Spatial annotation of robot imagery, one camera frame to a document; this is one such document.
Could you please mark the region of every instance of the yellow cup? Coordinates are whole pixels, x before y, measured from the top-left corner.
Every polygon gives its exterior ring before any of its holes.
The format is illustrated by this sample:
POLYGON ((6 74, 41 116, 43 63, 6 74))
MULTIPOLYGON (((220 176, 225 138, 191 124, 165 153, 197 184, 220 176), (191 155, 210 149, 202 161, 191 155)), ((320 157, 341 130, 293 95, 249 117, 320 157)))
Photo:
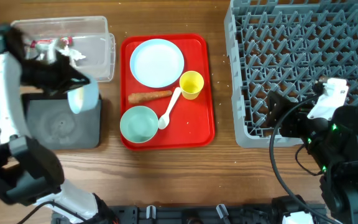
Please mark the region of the yellow cup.
POLYGON ((194 100, 204 87, 204 78, 198 72, 188 71, 180 77, 179 85, 183 97, 194 100))

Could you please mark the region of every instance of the wood grain surface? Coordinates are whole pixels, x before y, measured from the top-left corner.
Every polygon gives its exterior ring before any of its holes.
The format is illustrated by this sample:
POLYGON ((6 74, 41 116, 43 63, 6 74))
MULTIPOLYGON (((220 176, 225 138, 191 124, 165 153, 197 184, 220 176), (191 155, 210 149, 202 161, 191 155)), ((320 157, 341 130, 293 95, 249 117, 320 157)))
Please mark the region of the wood grain surface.
MULTIPOLYGON (((102 140, 97 149, 59 151, 65 177, 109 205, 216 205, 269 203, 285 195, 270 165, 267 149, 243 149, 236 144, 232 117, 231 69, 226 57, 223 19, 229 1, 192 0, 0 0, 0 23, 18 19, 105 16, 116 37, 116 70, 100 84, 106 101, 102 140), (132 152, 119 137, 119 48, 134 35, 197 33, 208 44, 216 118, 216 137, 206 147, 132 152)), ((309 202, 323 202, 319 177, 295 163, 297 147, 276 148, 278 168, 296 194, 309 202)), ((317 165, 305 151, 300 161, 317 165)), ((8 206, 0 201, 0 223, 17 223, 32 207, 8 206)), ((28 223, 49 223, 42 208, 28 223)))

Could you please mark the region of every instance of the green bowl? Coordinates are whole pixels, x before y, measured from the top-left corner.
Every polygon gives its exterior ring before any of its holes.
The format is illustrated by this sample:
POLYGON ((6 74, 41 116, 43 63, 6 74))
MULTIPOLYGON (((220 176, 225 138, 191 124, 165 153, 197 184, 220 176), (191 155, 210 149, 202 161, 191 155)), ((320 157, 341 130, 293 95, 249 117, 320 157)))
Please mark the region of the green bowl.
POLYGON ((124 138, 133 143, 143 143, 152 139, 158 130, 158 118, 146 106, 134 106, 121 117, 119 129, 124 138))

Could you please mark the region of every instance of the carrot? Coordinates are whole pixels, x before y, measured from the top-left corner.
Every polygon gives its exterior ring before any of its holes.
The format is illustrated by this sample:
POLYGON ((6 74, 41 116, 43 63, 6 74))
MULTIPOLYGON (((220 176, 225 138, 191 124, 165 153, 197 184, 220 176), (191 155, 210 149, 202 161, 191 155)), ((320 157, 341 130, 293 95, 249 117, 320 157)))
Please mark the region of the carrot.
POLYGON ((143 103, 150 100, 156 100, 171 95, 172 95, 172 91, 170 90, 155 91, 151 93, 132 93, 131 95, 128 96, 128 101, 131 104, 138 104, 138 103, 143 103))

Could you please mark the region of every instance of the dish rack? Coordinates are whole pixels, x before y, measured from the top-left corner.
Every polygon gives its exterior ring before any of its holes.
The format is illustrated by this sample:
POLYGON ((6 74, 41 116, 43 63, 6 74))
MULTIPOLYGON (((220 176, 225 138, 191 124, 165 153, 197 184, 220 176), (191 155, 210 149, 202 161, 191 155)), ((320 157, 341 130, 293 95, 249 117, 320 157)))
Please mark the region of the dish rack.
MULTIPOLYGON (((224 29, 241 147, 268 146, 269 91, 299 102, 313 94, 320 76, 346 78, 346 104, 358 106, 358 0, 231 0, 224 29)), ((300 143, 278 135, 275 145, 300 143)))

